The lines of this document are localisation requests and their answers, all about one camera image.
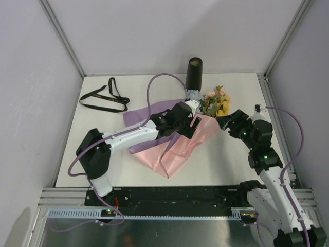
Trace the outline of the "yellow artificial flower stem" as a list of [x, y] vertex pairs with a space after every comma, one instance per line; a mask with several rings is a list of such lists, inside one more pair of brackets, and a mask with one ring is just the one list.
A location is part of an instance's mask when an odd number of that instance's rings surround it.
[[229, 115], [230, 104], [232, 100], [229, 95], [222, 95], [219, 103], [217, 104], [216, 117], [222, 117]]

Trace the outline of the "pink rose flower stem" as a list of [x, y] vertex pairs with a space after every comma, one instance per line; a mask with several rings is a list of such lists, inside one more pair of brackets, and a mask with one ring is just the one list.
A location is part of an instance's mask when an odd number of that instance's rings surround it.
[[216, 86], [214, 90], [208, 91], [203, 95], [203, 107], [207, 109], [214, 103], [220, 103], [225, 95], [227, 94], [223, 91], [223, 86]]

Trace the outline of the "blue artificial flower stem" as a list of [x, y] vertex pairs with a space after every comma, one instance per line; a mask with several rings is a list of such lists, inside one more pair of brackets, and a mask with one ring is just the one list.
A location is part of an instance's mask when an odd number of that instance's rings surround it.
[[199, 90], [187, 90], [187, 94], [190, 100], [200, 101], [203, 98]]

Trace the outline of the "pink paper flower bouquet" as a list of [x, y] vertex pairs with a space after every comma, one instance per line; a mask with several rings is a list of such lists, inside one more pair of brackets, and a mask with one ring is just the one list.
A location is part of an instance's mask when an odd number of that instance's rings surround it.
[[170, 178], [191, 156], [194, 149], [206, 142], [219, 126], [212, 117], [200, 115], [201, 121], [191, 139], [178, 133], [158, 140], [129, 147], [129, 152], [146, 167]]

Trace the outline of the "black ribbon gold lettering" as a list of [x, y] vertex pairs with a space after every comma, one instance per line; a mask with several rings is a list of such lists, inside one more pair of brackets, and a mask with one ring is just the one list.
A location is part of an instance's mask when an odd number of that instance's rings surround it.
[[[99, 93], [106, 88], [108, 88], [108, 92], [109, 92], [110, 96], [100, 95]], [[97, 99], [102, 99], [102, 100], [106, 100], [109, 102], [121, 104], [121, 105], [123, 105], [123, 109], [106, 108], [106, 107], [101, 107], [98, 105], [83, 103], [83, 100], [85, 100], [89, 97], [94, 97]], [[94, 91], [91, 91], [91, 92], [81, 96], [79, 99], [79, 103], [81, 105], [83, 105], [89, 109], [93, 109], [93, 110], [110, 112], [110, 113], [122, 113], [122, 112], [128, 111], [127, 105], [130, 103], [130, 99], [127, 97], [122, 97], [120, 95], [119, 90], [117, 89], [116, 79], [114, 77], [110, 77], [107, 85], [104, 85], [104, 86], [100, 87], [99, 89], [96, 89]]]

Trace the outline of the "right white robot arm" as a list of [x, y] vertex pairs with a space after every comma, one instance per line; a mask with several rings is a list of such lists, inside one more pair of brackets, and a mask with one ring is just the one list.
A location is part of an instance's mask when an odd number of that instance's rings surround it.
[[285, 178], [286, 167], [271, 146], [273, 126], [263, 111], [258, 105], [252, 116], [237, 110], [216, 118], [221, 130], [228, 130], [249, 149], [249, 166], [260, 178], [242, 182], [237, 201], [252, 205], [256, 218], [272, 234], [273, 246], [325, 246], [325, 230], [315, 226]]

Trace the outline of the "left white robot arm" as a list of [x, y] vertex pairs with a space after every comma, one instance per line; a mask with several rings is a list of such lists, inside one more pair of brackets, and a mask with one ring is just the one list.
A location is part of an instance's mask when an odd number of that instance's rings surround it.
[[104, 206], [114, 199], [113, 187], [106, 173], [111, 155], [131, 146], [169, 137], [178, 133], [191, 139], [200, 118], [196, 116], [196, 100], [178, 102], [172, 109], [152, 114], [145, 122], [120, 131], [100, 133], [90, 130], [76, 151], [87, 179], [96, 191], [96, 200]]

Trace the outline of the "black cylindrical vase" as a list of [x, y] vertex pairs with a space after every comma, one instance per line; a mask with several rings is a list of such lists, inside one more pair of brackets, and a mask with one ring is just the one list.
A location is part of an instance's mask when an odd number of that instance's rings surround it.
[[198, 90], [202, 88], [203, 61], [201, 58], [193, 57], [189, 60], [185, 86], [187, 90]]

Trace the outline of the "aluminium frame profile right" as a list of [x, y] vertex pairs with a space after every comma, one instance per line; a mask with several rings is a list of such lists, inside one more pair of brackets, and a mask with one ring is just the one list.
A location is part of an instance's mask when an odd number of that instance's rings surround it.
[[[269, 87], [268, 79], [263, 73], [253, 73], [253, 85], [251, 87], [251, 96], [249, 97], [249, 104], [252, 108], [256, 104], [264, 107], [274, 107], [275, 101], [271, 89]], [[266, 109], [264, 113], [265, 119], [270, 121], [274, 128], [273, 147], [278, 150], [279, 157], [283, 159], [283, 164], [288, 165], [285, 177], [290, 179], [290, 185], [294, 189], [296, 197], [305, 210], [317, 210], [318, 205], [315, 200], [313, 191], [310, 188], [302, 185], [301, 178], [295, 168], [297, 154], [301, 152], [300, 147], [302, 140], [297, 142], [297, 151], [290, 151], [288, 141], [284, 132], [282, 124], [282, 116], [287, 116], [289, 120], [293, 121], [293, 127], [300, 132], [298, 123], [289, 114], [282, 110]]]

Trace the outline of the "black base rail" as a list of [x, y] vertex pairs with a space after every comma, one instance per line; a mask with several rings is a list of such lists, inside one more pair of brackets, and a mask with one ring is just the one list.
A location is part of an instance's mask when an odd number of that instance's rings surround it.
[[92, 189], [86, 193], [86, 206], [109, 204], [124, 213], [186, 213], [219, 211], [239, 208], [255, 209], [247, 202], [247, 192], [239, 185], [178, 186], [178, 187], [115, 187], [100, 201]]

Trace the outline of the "aluminium frame post right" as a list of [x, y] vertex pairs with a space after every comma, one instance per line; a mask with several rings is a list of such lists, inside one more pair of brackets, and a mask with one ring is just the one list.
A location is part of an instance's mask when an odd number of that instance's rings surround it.
[[291, 23], [289, 24], [279, 46], [277, 47], [272, 59], [270, 60], [269, 65], [267, 66], [266, 70], [264, 71], [263, 75], [265, 78], [268, 78], [272, 71], [274, 70], [276, 64], [279, 62], [281, 57], [283, 56], [286, 48], [288, 47], [291, 39], [293, 38], [295, 32], [297, 31], [298, 27], [300, 26], [302, 20], [306, 16], [309, 8], [313, 4], [313, 0], [303, 0], [301, 1], [300, 6], [298, 7]]

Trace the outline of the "aluminium frame post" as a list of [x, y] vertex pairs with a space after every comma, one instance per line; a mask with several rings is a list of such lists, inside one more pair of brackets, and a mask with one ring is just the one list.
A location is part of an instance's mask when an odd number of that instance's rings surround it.
[[306, 16], [309, 8], [313, 4], [313, 0], [303, 0], [301, 1], [300, 6], [298, 7], [291, 23], [289, 24], [279, 46], [277, 47], [272, 59], [270, 60], [269, 65], [267, 66], [266, 70], [264, 71], [263, 75], [265, 78], [268, 78], [272, 71], [274, 70], [276, 64], [279, 62], [281, 57], [283, 56], [286, 48], [288, 47], [291, 39], [293, 38], [295, 32], [297, 31], [298, 27], [300, 26], [302, 20]]
[[72, 61], [75, 69], [77, 70], [80, 77], [83, 79], [86, 76], [86, 74], [81, 66], [81, 63], [78, 60], [76, 53], [74, 52], [72, 45], [69, 42], [69, 39], [67, 38], [67, 35], [65, 34], [64, 29], [62, 28], [62, 25], [60, 24], [53, 8], [51, 7], [51, 4], [47, 0], [38, 0], [38, 2], [41, 5], [45, 15], [47, 16], [51, 26], [53, 27], [64, 50], [66, 51], [67, 55]]

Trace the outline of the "aluminium frame post left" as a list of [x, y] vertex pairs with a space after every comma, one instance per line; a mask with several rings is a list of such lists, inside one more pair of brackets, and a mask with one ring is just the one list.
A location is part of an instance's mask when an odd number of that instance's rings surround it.
[[80, 77], [83, 79], [86, 76], [86, 74], [81, 66], [81, 63], [78, 60], [76, 53], [74, 52], [72, 45], [69, 42], [69, 39], [67, 38], [67, 35], [65, 34], [64, 29], [62, 28], [62, 25], [60, 24], [53, 8], [51, 7], [51, 4], [47, 0], [38, 0], [38, 2], [41, 5], [45, 15], [47, 16], [51, 26], [53, 27], [64, 50], [66, 51], [67, 55], [72, 61], [75, 69], [77, 70]]

